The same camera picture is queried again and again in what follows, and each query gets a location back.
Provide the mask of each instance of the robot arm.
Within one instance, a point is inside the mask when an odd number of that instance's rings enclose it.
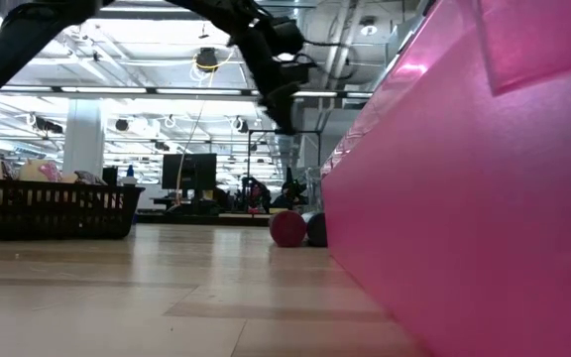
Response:
[[[285,134],[293,134],[291,95],[298,91],[273,57],[296,54],[304,38],[293,21],[273,18],[252,0],[167,0],[186,8],[231,36],[239,47],[260,103]],[[68,26],[78,25],[114,0],[35,0],[12,10],[0,29],[0,88]]]

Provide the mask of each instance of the pillar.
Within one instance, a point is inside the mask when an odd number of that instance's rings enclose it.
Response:
[[[102,176],[106,119],[99,99],[70,99],[65,128],[63,173]]]

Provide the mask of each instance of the wooden floor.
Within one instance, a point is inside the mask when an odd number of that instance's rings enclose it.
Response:
[[[329,257],[266,228],[0,242],[0,357],[421,357]]]

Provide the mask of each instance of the black basket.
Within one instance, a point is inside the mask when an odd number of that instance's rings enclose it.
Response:
[[[0,180],[0,239],[124,238],[143,190]]]

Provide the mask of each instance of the red ball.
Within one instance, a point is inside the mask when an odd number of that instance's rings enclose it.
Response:
[[[300,214],[283,211],[270,218],[270,235],[280,247],[298,247],[305,239],[307,225]]]

